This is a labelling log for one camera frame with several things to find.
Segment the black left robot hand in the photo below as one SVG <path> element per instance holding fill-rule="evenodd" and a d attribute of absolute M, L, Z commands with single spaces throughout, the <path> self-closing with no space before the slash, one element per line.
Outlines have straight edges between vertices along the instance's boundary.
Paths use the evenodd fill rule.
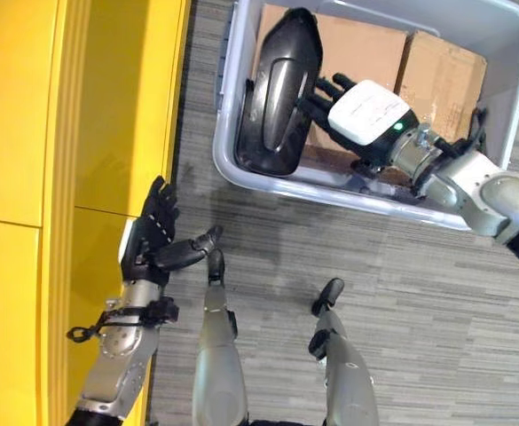
<path fill-rule="evenodd" d="M 197 237 L 177 241 L 178 216 L 176 188 L 157 176 L 125 239 L 120 260 L 124 280 L 148 280 L 166 286 L 171 272 L 206 258 L 208 281 L 224 282 L 224 255 L 218 247 L 223 228 L 214 225 Z"/>

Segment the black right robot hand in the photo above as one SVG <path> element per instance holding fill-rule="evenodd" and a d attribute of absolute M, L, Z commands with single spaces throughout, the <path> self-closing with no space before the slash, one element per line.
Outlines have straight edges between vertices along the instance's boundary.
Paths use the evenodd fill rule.
<path fill-rule="evenodd" d="M 388 167 L 397 141 L 419 125 L 404 100 L 373 80 L 356 83 L 336 73 L 331 80 L 318 78 L 315 87 L 325 95 L 313 92 L 300 98 L 298 110 L 372 168 Z"/>

